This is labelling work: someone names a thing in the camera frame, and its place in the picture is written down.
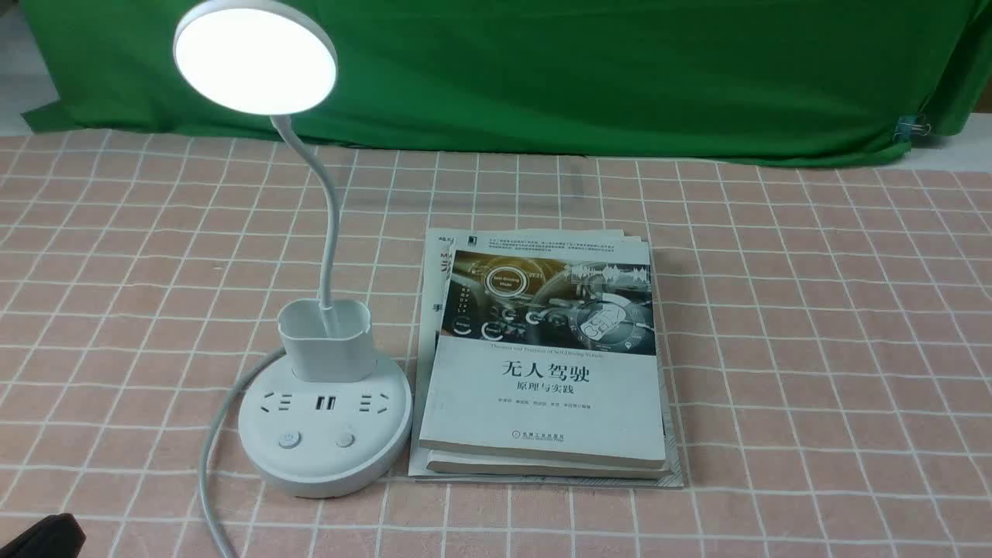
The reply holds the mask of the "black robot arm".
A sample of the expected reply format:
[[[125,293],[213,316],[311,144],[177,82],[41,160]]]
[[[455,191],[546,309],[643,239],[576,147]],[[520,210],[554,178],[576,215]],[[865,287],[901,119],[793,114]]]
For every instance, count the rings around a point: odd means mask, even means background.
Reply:
[[[1,557],[78,557],[86,540],[74,515],[48,515],[3,545]]]

